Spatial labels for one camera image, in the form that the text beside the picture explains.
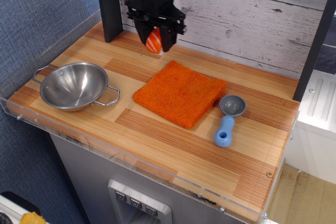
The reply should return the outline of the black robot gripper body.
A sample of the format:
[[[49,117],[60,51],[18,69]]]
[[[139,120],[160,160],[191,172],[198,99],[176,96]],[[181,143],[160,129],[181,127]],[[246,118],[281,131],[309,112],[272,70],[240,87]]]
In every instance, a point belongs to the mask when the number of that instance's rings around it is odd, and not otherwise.
[[[184,34],[185,14],[174,6],[174,0],[125,0],[128,18],[154,17],[156,27],[175,27],[177,34]]]

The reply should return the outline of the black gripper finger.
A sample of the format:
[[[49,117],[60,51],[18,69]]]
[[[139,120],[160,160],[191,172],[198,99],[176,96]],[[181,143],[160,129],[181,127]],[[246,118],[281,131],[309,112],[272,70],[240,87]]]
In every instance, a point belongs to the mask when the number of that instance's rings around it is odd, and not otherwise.
[[[177,30],[175,27],[161,26],[159,28],[164,52],[168,52],[176,44]]]
[[[141,42],[145,45],[150,33],[156,27],[155,18],[154,17],[135,18],[134,24]]]

